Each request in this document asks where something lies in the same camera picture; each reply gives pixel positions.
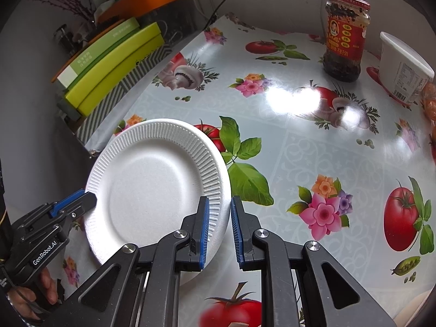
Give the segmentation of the person's left hand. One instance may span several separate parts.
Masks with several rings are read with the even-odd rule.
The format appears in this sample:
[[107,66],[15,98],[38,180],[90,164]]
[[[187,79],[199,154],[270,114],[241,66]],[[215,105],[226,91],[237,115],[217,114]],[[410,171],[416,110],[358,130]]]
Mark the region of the person's left hand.
[[[41,285],[40,290],[45,296],[47,302],[50,305],[56,304],[58,302],[57,284],[52,279],[48,268],[45,267],[41,271],[38,279]],[[23,318],[39,320],[39,317],[34,313],[29,305],[29,302],[35,302],[36,300],[34,291],[27,287],[19,286],[17,288],[12,288],[7,295],[11,304]]]

